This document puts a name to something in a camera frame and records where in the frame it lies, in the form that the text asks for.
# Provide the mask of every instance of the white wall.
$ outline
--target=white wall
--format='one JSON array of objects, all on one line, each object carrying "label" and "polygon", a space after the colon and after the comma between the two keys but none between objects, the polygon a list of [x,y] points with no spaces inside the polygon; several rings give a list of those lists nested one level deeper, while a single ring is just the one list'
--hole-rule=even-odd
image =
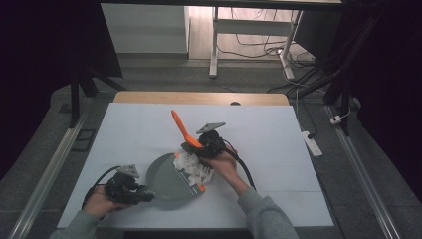
[{"label": "white wall", "polygon": [[117,53],[187,53],[188,7],[102,4]]}]

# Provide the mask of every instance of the electrical wire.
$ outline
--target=electrical wire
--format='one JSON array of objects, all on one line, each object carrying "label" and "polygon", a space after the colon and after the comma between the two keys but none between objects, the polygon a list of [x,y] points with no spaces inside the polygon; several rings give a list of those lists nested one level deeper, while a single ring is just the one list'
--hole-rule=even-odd
[{"label": "electrical wire", "polygon": [[286,82],[291,83],[295,85],[293,88],[291,88],[289,91],[286,92],[286,95],[289,95],[293,90],[295,90],[297,87],[308,87],[308,85],[305,85],[305,82],[311,78],[317,71],[316,67],[310,68],[307,72],[305,72],[300,78],[297,79],[298,83],[292,82],[288,79],[286,76],[285,71],[283,71],[283,76],[285,77]]},{"label": "electrical wire", "polygon": [[227,91],[229,91],[229,92],[232,92],[232,93],[237,93],[236,91],[234,91],[234,90],[232,90],[232,89],[230,89],[230,88],[228,88],[228,87],[226,87],[226,86],[223,86],[223,85],[219,85],[222,89],[226,89]]},{"label": "electrical wire", "polygon": [[[309,136],[315,136],[315,135],[318,134],[317,125],[314,122],[314,119],[311,116],[310,110],[308,109],[308,107],[304,103],[304,101],[302,101],[302,105],[304,106],[304,109],[306,110],[308,116],[310,117],[313,128],[315,129],[315,131],[312,132],[312,133],[311,133],[310,130],[308,130],[310,132]],[[298,124],[299,124],[299,127],[301,128],[301,131],[305,131],[304,127],[301,124],[301,120],[300,120],[300,116],[299,116],[299,89],[296,89],[296,118],[298,119]]]},{"label": "electrical wire", "polygon": [[257,188],[255,187],[255,183],[254,183],[254,180],[252,179],[252,176],[251,176],[251,172],[249,171],[249,169],[248,169],[248,167],[246,166],[246,164],[245,164],[245,162],[239,157],[239,155],[238,155],[238,153],[237,153],[237,150],[233,147],[233,145],[228,141],[228,140],[226,140],[226,139],[223,139],[223,141],[225,141],[225,142],[227,142],[232,148],[233,148],[233,151],[232,150],[230,150],[229,148],[227,148],[227,147],[224,147],[223,149],[227,152],[227,153],[229,153],[232,157],[234,157],[235,159],[236,159],[236,161],[242,166],[242,168],[243,168],[243,170],[245,171],[245,174],[246,174],[246,176],[248,177],[248,181],[249,181],[249,184],[251,184],[251,186],[255,189],[255,190],[257,190]]},{"label": "electrical wire", "polygon": [[82,203],[82,208],[84,208],[85,204],[88,201],[88,198],[90,198],[90,196],[93,195],[94,190],[96,189],[96,187],[98,185],[100,185],[100,182],[103,180],[103,178],[107,174],[109,174],[111,171],[118,169],[118,168],[121,168],[121,166],[114,166],[114,167],[110,168],[109,170],[107,170],[105,173],[103,173],[103,175],[100,176],[100,178],[96,181],[96,183],[94,183],[94,185],[88,190],[87,194],[85,195],[84,202]]},{"label": "electrical wire", "polygon": [[235,52],[226,52],[226,51],[221,50],[221,49],[218,47],[218,45],[217,45],[217,49],[218,49],[218,51],[220,51],[220,52],[222,52],[222,53],[226,53],[226,54],[233,54],[233,55],[237,55],[237,56],[240,56],[240,57],[246,57],[246,58],[261,58],[261,57],[266,57],[266,56],[267,56],[267,53],[266,53],[266,54],[263,54],[263,55],[258,55],[258,56],[246,56],[246,55],[243,55],[243,54],[240,54],[240,53],[235,53]]},{"label": "electrical wire", "polygon": [[294,10],[292,10],[292,12],[291,12],[291,22],[293,21],[293,12],[294,12]]},{"label": "electrical wire", "polygon": [[[314,67],[313,68],[314,70],[308,75],[308,76],[306,76],[305,78],[303,78],[303,79],[301,79],[301,81],[299,82],[299,83],[295,83],[295,86],[294,87],[292,87],[288,92],[286,92],[286,96],[288,97],[288,98],[290,98],[290,94],[291,94],[291,92],[293,91],[293,90],[295,90],[297,87],[309,87],[309,85],[305,85],[305,82],[307,82],[310,78],[311,78],[311,76],[313,75],[313,74],[315,74],[317,71],[318,71],[318,68],[317,67]],[[288,79],[287,79],[287,77],[286,77],[286,74],[284,73],[284,75],[285,75],[285,78],[286,78],[286,81],[287,82],[291,82],[291,81],[289,81]],[[316,80],[315,80],[315,82],[317,82],[317,81],[320,81],[321,79],[323,78],[323,74],[321,74],[320,75],[320,77],[318,77]],[[324,93],[324,91],[323,90],[321,90],[321,89],[317,89],[317,91],[318,92],[322,92],[322,93]]]},{"label": "electrical wire", "polygon": [[348,115],[350,115],[350,107],[348,107],[348,113],[342,117],[340,117],[341,119],[346,118]]},{"label": "electrical wire", "polygon": [[315,61],[299,61],[299,56],[300,55],[303,55],[305,53],[307,53],[307,52],[302,52],[300,54],[297,54],[296,55],[296,59],[294,60],[293,57],[292,57],[292,53],[289,52],[289,57],[290,57],[289,63],[291,63],[292,65],[294,65],[297,68],[304,68],[304,67],[312,67],[312,66],[315,66],[316,65]]},{"label": "electrical wire", "polygon": [[[310,70],[308,70],[307,72],[305,72],[299,79],[298,79],[298,81],[300,81],[302,78],[304,78],[307,74],[309,74],[310,73],[310,71],[311,71],[312,69],[310,69]],[[291,85],[294,85],[295,83],[293,83],[293,82],[290,82],[290,81],[288,81],[289,83],[287,83],[287,84],[285,84],[285,85],[282,85],[282,86],[279,86],[279,87],[273,87],[273,88],[270,88],[270,89],[268,89],[267,90],[267,93],[269,93],[269,92],[271,92],[271,91],[273,91],[273,90],[277,90],[277,89],[283,89],[283,88],[286,88],[286,87],[289,87],[289,86],[291,86]]]},{"label": "electrical wire", "polygon": [[[230,9],[231,9],[232,19],[239,19],[239,17],[236,15],[236,13],[235,13],[234,9],[233,9],[233,8],[230,8]],[[267,16],[267,12],[268,12],[268,9],[265,9],[265,10],[266,10],[266,13],[265,13],[264,19],[266,18],[266,16]],[[259,15],[259,16],[257,16],[257,17],[255,17],[253,20],[255,20],[255,19],[259,18],[259,17],[262,15],[262,12],[264,12],[264,9],[261,9],[261,13],[260,13],[260,15]],[[276,19],[276,16],[277,16],[277,10],[276,10],[276,11],[275,11],[275,13],[274,13],[274,16],[273,16],[273,21]],[[283,47],[272,47],[272,48],[266,49],[266,46],[267,46],[267,45],[270,45],[270,44],[282,44],[282,43],[286,43],[286,41],[269,42],[270,36],[268,36],[268,37],[267,37],[267,40],[266,40],[265,42],[263,42],[263,43],[242,43],[242,42],[239,40],[239,36],[238,36],[238,34],[235,34],[235,36],[236,36],[236,40],[238,41],[238,43],[239,43],[240,45],[243,45],[243,46],[262,46],[262,45],[264,45],[264,52],[265,52],[265,54],[263,54],[263,55],[258,55],[258,56],[246,56],[246,55],[242,55],[242,54],[235,53],[235,52],[222,51],[222,50],[221,50],[221,49],[219,49],[219,48],[218,48],[218,46],[217,46],[218,50],[219,50],[220,52],[222,52],[222,53],[226,53],[226,54],[233,54],[233,55],[237,55],[237,56],[241,56],[241,57],[246,57],[246,58],[260,58],[260,57],[265,57],[265,56],[277,56],[277,54],[271,54],[271,53],[272,53],[272,52],[277,52],[277,50],[283,49]]]}]

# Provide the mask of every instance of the black cable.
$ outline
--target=black cable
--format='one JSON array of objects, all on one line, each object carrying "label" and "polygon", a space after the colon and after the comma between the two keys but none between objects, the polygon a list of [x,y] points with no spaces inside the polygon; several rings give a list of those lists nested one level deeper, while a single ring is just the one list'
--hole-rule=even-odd
[{"label": "black cable", "polygon": [[233,147],[233,145],[229,142],[229,141],[227,141],[226,139],[223,139],[223,141],[225,141],[225,142],[227,142],[232,148],[233,148],[233,150],[234,151],[232,151],[232,150],[230,150],[229,148],[227,148],[225,145],[220,145],[219,143],[216,143],[215,141],[212,141],[212,140],[209,140],[209,139],[207,139],[207,142],[208,143],[211,143],[211,144],[213,144],[213,145],[215,145],[215,146],[217,146],[217,147],[220,147],[221,149],[223,149],[223,150],[225,150],[227,153],[229,153],[232,157],[234,157],[235,158],[235,160],[237,161],[237,162],[239,162],[239,164],[242,166],[242,168],[243,168],[243,170],[245,171],[245,173],[246,173],[246,176],[248,177],[248,181],[249,181],[249,184],[251,184],[251,186],[255,189],[255,190],[257,190],[257,188],[255,187],[255,183],[254,183],[254,180],[252,179],[252,176],[251,176],[251,172],[249,171],[249,169],[248,169],[248,167],[246,166],[246,164],[245,164],[245,162],[239,157],[239,155],[237,154],[237,152],[236,152],[236,149]]},{"label": "black cable", "polygon": [[115,169],[118,169],[118,168],[120,168],[120,167],[121,167],[121,166],[114,166],[114,167],[110,168],[109,170],[107,170],[105,173],[103,173],[103,175],[101,175],[101,176],[100,176],[100,178],[96,181],[96,183],[94,183],[94,186],[92,186],[92,187],[88,190],[87,194],[85,195],[84,202],[82,203],[82,208],[83,208],[83,209],[84,209],[84,206],[85,206],[85,204],[87,203],[88,199],[91,197],[91,195],[93,195],[94,190],[95,190],[95,189],[96,189],[96,187],[99,185],[99,183],[103,180],[103,178],[104,178],[107,174],[109,174],[111,171],[113,171],[113,170],[115,170]]},{"label": "black cable", "polygon": [[[303,85],[303,86],[306,86],[306,87],[309,87],[309,86],[312,86],[312,85],[314,85],[315,83],[317,83],[317,82],[320,82],[323,78],[324,78],[324,76],[325,76],[325,74],[323,73],[323,72],[321,72],[321,74],[320,74],[320,76],[316,79],[316,80],[314,80],[312,83],[309,83],[309,84],[307,84],[307,85],[304,85],[308,80],[310,80],[311,79],[311,77],[309,77],[309,78],[307,78],[305,81],[302,81],[301,82],[301,85]],[[287,95],[287,97],[288,98],[291,98],[291,92],[293,91],[293,90],[295,90],[295,89],[297,89],[298,88],[298,86],[296,86],[294,89],[291,89],[286,95]]]},{"label": "black cable", "polygon": [[228,87],[226,87],[226,86],[223,86],[223,85],[219,85],[222,89],[226,89],[227,91],[229,91],[229,92],[232,92],[232,93],[237,93],[236,91],[234,91],[234,90],[232,90],[232,89],[230,89],[230,88],[228,88]]},{"label": "black cable", "polygon": [[217,45],[217,49],[218,49],[218,51],[220,51],[220,52],[222,52],[222,53],[233,54],[233,55],[237,55],[237,56],[241,56],[241,57],[246,57],[246,58],[261,58],[261,57],[266,57],[266,56],[267,56],[267,54],[258,55],[258,56],[246,56],[246,55],[242,55],[242,54],[235,53],[235,52],[226,52],[226,51],[221,50],[221,49],[218,47],[218,45]]},{"label": "black cable", "polygon": [[315,75],[318,71],[319,71],[319,68],[313,67],[313,70],[305,78],[302,78],[298,81],[299,84],[306,86],[305,84],[307,83],[307,81],[309,81],[311,79],[311,77],[313,75]]},{"label": "black cable", "polygon": [[286,96],[289,98],[290,93],[297,89],[300,85],[304,84],[307,80],[311,78],[317,71],[317,67],[312,67],[307,72],[305,72],[297,81],[294,83],[294,86],[286,92]]},{"label": "black cable", "polygon": [[99,185],[99,183],[103,180],[103,178],[109,174],[111,171],[120,168],[121,166],[114,166],[112,168],[110,168],[109,170],[107,170],[105,173],[103,173],[103,175],[99,178],[99,180],[96,181],[96,183],[94,184],[93,187],[96,187],[97,185]]},{"label": "black cable", "polygon": [[297,68],[304,68],[304,67],[313,67],[313,66],[315,66],[316,63],[314,61],[299,61],[299,56],[300,55],[303,55],[305,53],[307,53],[307,52],[302,52],[302,53],[298,54],[296,56],[296,59],[295,60],[293,59],[292,54],[289,53],[289,57],[290,57],[289,63],[291,63],[292,65],[294,65]]},{"label": "black cable", "polygon": [[[231,8],[231,14],[232,14],[232,19],[235,19],[235,16],[236,16],[236,19],[239,19],[239,18],[238,18],[238,16],[236,15],[236,13],[234,12],[233,8]],[[273,21],[276,19],[276,15],[277,15],[277,10],[276,10],[276,12],[274,13]],[[269,54],[268,50],[265,48],[267,45],[269,45],[269,44],[280,44],[280,43],[286,43],[286,41],[280,41],[280,42],[268,42],[268,40],[269,40],[270,36],[268,36],[267,41],[266,41],[265,43],[242,43],[242,42],[239,40],[239,36],[238,36],[238,34],[235,34],[235,35],[236,35],[236,40],[238,41],[238,43],[239,43],[240,45],[243,45],[243,46],[261,46],[261,45],[264,45],[264,51],[265,51],[265,52],[266,52],[266,54],[268,54],[268,55],[270,55],[270,54]],[[239,56],[242,56],[242,57],[248,57],[248,56],[244,56],[244,55],[240,55],[240,54],[236,54],[236,53],[232,53],[232,54],[239,55]]]},{"label": "black cable", "polygon": [[269,92],[271,92],[271,91],[273,91],[273,90],[286,88],[286,87],[289,87],[289,86],[291,86],[291,85],[292,85],[292,83],[287,83],[287,84],[282,85],[282,86],[280,86],[280,87],[273,87],[273,88],[269,88],[269,89],[267,90],[267,93],[269,93]]},{"label": "black cable", "polygon": [[264,12],[264,9],[263,9],[263,8],[261,8],[260,10],[258,10],[258,13],[259,13],[260,15],[258,15],[258,16],[256,16],[256,17],[254,17],[254,19],[252,19],[252,20],[255,20],[255,19],[257,19],[257,18],[261,17],[261,15],[263,15],[263,12]]},{"label": "black cable", "polygon": [[313,138],[314,136],[316,136],[317,134],[318,134],[318,130],[317,130],[317,125],[316,125],[316,123],[315,123],[315,121],[314,121],[314,118],[313,118],[313,116],[311,115],[311,113],[310,113],[310,110],[308,109],[308,107],[307,107],[307,105],[304,103],[304,100],[303,99],[301,99],[301,102],[302,102],[302,105],[304,106],[304,108],[305,108],[305,111],[307,112],[307,114],[308,114],[308,116],[310,117],[310,119],[311,119],[311,124],[313,125],[313,128],[314,128],[314,132],[310,132],[310,134],[308,135],[308,138]]},{"label": "black cable", "polygon": [[280,55],[278,52],[279,50],[283,50],[285,49],[284,47],[280,46],[280,47],[271,47],[271,48],[267,48],[265,49],[265,54],[267,54],[268,56],[278,56]]},{"label": "black cable", "polygon": [[298,60],[298,57],[299,57],[300,55],[303,55],[303,54],[306,54],[306,53],[309,53],[309,52],[308,52],[308,51],[305,51],[305,52],[302,52],[302,53],[297,54],[297,55],[296,55],[296,60]]},{"label": "black cable", "polygon": [[248,177],[248,181],[249,181],[249,184],[251,184],[251,186],[255,189],[255,191],[257,190],[257,188],[255,187],[255,183],[254,183],[254,180],[252,179],[252,176],[251,176],[251,172],[249,172],[249,169],[248,169],[248,167],[246,166],[246,164],[245,164],[245,162],[239,157],[239,155],[237,154],[237,152],[236,152],[236,149],[233,147],[233,145],[228,141],[228,140],[226,140],[226,139],[223,139],[225,142],[227,142],[232,148],[233,148],[233,150],[234,151],[232,151],[232,150],[230,150],[229,148],[227,148],[227,147],[224,147],[224,150],[227,152],[227,153],[229,153],[232,157],[234,157],[235,159],[236,159],[236,161],[237,162],[239,162],[239,164],[242,166],[242,168],[243,168],[243,170],[245,171],[245,173],[246,173],[246,176]]}]

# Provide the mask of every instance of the white tabletop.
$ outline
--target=white tabletop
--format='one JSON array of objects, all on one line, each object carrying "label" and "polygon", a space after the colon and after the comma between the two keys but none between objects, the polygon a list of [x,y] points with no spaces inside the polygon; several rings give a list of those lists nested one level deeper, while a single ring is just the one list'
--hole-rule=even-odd
[{"label": "white tabletop", "polygon": [[[183,137],[176,110],[191,135],[207,122],[226,123],[217,131],[239,151],[258,192],[269,195],[294,226],[332,226],[310,156],[292,107],[110,104],[58,227],[67,227],[88,189],[109,168],[135,164],[145,183],[160,156],[180,151]],[[238,167],[239,174],[247,177]],[[106,182],[114,173],[104,179]],[[155,199],[108,215],[99,227],[124,230],[246,228],[237,195],[218,175],[206,192],[184,201]]]}]

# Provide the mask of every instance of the orange handle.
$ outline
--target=orange handle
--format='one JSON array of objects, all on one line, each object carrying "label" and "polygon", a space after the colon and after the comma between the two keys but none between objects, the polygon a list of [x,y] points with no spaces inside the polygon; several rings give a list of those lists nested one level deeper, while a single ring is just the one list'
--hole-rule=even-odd
[{"label": "orange handle", "polygon": [[175,110],[171,111],[171,115],[173,116],[174,121],[176,122],[177,126],[179,127],[180,132],[183,134],[185,141],[187,143],[189,143],[190,145],[194,146],[194,147],[203,147],[202,144],[200,142],[198,142],[198,140],[196,140],[194,137],[189,135],[189,133],[187,133],[187,130],[184,127],[182,120],[180,119],[179,115],[177,114],[177,112]]}]

